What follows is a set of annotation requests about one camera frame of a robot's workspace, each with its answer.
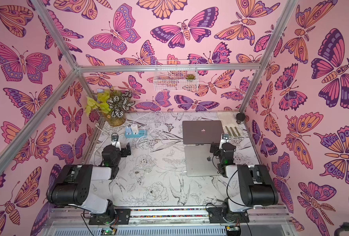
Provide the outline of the potted plant in vase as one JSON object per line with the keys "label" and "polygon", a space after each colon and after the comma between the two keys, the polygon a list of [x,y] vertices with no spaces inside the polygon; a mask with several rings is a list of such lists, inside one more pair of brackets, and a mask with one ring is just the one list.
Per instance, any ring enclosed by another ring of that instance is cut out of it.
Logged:
{"label": "potted plant in vase", "polygon": [[135,101],[130,91],[98,89],[96,99],[87,97],[86,115],[91,119],[95,114],[103,115],[112,127],[118,127],[126,122],[126,113],[132,111]]}

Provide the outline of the white laptop charger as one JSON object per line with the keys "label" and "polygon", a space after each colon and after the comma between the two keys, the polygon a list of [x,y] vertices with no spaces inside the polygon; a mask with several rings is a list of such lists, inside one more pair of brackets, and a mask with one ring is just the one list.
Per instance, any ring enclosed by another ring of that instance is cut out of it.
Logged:
{"label": "white laptop charger", "polygon": [[134,135],[137,135],[139,133],[139,128],[138,128],[138,125],[137,124],[132,124],[131,125],[131,129],[132,129],[132,133]]}

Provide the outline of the small succulent in basket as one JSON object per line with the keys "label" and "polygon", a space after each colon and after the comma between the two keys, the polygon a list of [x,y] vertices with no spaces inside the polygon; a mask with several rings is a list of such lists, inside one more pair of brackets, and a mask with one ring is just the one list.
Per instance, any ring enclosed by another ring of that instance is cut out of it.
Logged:
{"label": "small succulent in basket", "polygon": [[196,76],[194,74],[187,74],[185,78],[186,80],[195,80]]}

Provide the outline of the blue power strip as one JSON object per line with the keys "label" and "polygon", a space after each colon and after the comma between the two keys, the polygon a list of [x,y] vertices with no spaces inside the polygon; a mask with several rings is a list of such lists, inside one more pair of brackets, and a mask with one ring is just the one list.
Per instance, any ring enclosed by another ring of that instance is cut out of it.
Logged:
{"label": "blue power strip", "polygon": [[125,131],[124,136],[125,138],[131,138],[131,139],[141,138],[141,137],[147,136],[147,131],[143,129],[143,130],[138,130],[137,133],[134,133],[132,130],[128,130],[128,131]]}

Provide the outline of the silver laptop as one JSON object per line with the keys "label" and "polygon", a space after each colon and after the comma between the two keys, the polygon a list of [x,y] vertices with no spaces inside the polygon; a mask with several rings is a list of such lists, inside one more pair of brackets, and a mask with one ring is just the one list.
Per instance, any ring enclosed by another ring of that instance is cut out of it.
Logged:
{"label": "silver laptop", "polygon": [[211,145],[186,146],[185,161],[188,177],[231,177],[237,171],[234,145],[224,145],[219,153],[210,153]]}

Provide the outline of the black round object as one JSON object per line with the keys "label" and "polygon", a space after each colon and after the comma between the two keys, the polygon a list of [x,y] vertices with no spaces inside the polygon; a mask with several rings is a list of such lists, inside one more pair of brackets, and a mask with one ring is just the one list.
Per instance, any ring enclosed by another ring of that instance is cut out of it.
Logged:
{"label": "black round object", "polygon": [[244,123],[246,119],[246,115],[244,113],[237,113],[235,116],[235,119],[238,124]]}

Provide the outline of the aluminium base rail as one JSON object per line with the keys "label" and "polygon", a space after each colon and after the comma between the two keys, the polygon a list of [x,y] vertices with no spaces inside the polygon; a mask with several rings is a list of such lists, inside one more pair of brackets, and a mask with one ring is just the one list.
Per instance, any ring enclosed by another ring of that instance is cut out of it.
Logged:
{"label": "aluminium base rail", "polygon": [[226,213],[221,206],[117,207],[102,225],[78,209],[52,210],[42,236],[296,236],[283,206]]}

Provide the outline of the dark grey laptop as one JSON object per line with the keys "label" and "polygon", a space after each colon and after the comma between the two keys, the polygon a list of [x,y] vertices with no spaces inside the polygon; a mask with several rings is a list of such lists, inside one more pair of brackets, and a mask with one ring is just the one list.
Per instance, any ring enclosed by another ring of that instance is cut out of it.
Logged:
{"label": "dark grey laptop", "polygon": [[183,121],[185,145],[218,144],[224,133],[221,121]]}

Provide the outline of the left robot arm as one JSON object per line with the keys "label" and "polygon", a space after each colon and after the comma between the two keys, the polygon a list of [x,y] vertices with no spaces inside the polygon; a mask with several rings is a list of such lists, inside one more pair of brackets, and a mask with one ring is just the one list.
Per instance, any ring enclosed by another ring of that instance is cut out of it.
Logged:
{"label": "left robot arm", "polygon": [[90,213],[90,225],[127,225],[130,209],[117,209],[112,200],[101,198],[91,192],[93,181],[112,181],[119,171],[122,158],[131,155],[131,147],[108,145],[102,151],[98,166],[65,165],[47,193],[48,202],[56,206],[80,208]]}

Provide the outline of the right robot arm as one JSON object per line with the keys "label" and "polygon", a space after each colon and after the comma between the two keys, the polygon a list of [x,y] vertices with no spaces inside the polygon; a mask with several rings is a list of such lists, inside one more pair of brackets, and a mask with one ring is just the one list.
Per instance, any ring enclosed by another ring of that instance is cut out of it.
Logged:
{"label": "right robot arm", "polygon": [[278,204],[278,194],[264,165],[234,163],[236,146],[211,144],[210,153],[218,157],[218,173],[227,178],[227,198],[220,206],[206,204],[210,223],[249,223],[248,210]]}

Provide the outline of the white cloth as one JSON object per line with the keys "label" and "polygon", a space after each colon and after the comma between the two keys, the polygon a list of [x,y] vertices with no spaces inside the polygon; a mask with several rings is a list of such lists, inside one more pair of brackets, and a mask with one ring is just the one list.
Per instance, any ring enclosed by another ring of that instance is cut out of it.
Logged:
{"label": "white cloth", "polygon": [[243,138],[247,137],[247,131],[245,129],[244,124],[238,124],[236,122],[234,113],[232,113],[232,112],[218,112],[217,116],[218,116],[219,120],[221,121],[223,130],[226,134],[227,134],[227,131],[225,129],[225,126],[227,126],[228,129],[229,129],[229,127],[232,127],[234,129],[234,131],[235,131],[235,126],[238,126],[240,128],[240,130],[242,131],[242,137]]}

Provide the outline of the light blue charger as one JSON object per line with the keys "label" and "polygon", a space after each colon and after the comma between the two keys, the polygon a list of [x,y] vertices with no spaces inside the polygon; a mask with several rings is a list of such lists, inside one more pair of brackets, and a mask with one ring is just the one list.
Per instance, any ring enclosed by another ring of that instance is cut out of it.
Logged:
{"label": "light blue charger", "polygon": [[125,127],[125,135],[131,135],[132,134],[132,129],[130,126]]}

